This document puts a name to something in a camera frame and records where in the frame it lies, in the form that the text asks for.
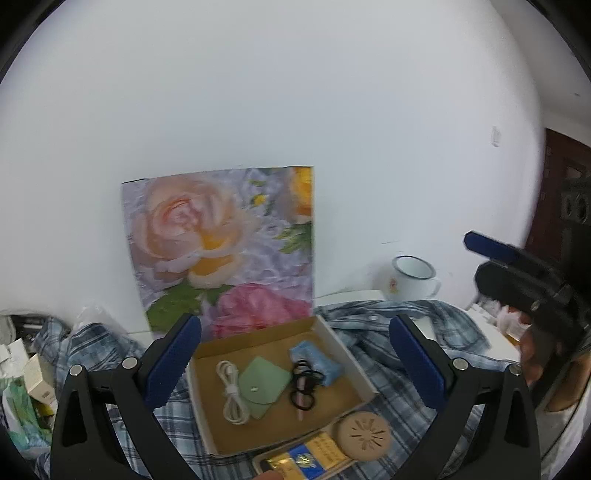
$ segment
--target screw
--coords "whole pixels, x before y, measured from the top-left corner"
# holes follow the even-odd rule
[[[517,377],[521,375],[521,367],[519,365],[509,365],[509,372]]]
[[[81,373],[82,365],[73,365],[72,368],[70,368],[70,375],[72,375],[73,377],[77,377]]]
[[[470,364],[465,361],[463,358],[455,358],[452,362],[452,365],[458,370],[467,370]]]
[[[125,368],[126,370],[131,370],[132,368],[135,368],[137,364],[138,359],[134,356],[129,356],[121,362],[121,365],[123,365],[123,368]]]

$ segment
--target white usb cable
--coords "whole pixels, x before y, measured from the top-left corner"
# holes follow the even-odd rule
[[[226,404],[223,408],[223,417],[234,425],[245,424],[251,414],[238,393],[238,368],[232,362],[222,360],[217,364],[216,371],[226,387],[224,392]]]

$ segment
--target pink rose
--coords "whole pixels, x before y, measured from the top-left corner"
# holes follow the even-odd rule
[[[187,276],[195,288],[219,287],[234,275],[259,228],[230,190],[198,174],[154,180],[145,210],[133,222],[134,261],[171,284]]]
[[[212,333],[222,338],[308,317],[312,305],[282,297],[264,285],[246,283],[223,293],[216,310]]]

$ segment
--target finger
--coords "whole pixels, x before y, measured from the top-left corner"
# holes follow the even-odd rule
[[[525,377],[525,382],[528,385],[537,382],[544,373],[544,368],[538,364],[525,364],[521,369],[523,371],[523,376]]]
[[[253,480],[283,480],[283,475],[274,470],[269,470],[256,476]]]
[[[534,336],[528,330],[519,339],[519,349],[521,350],[521,363],[529,361],[535,355]]]

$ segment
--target blue gripper pad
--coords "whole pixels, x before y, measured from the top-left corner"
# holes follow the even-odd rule
[[[519,256],[509,245],[476,232],[468,232],[464,236],[464,245],[471,252],[505,264],[513,263]]]
[[[399,317],[390,320],[390,344],[423,403],[437,411],[446,404],[445,383],[439,369]]]
[[[178,322],[182,322],[185,318],[186,316],[182,317]],[[159,352],[159,345],[152,344],[160,355],[145,379],[144,403],[151,409],[166,405],[178,379],[201,341],[201,321],[196,315],[189,316],[179,328],[175,328],[176,326],[173,326],[166,337],[154,342],[164,342],[164,349],[161,352]]]

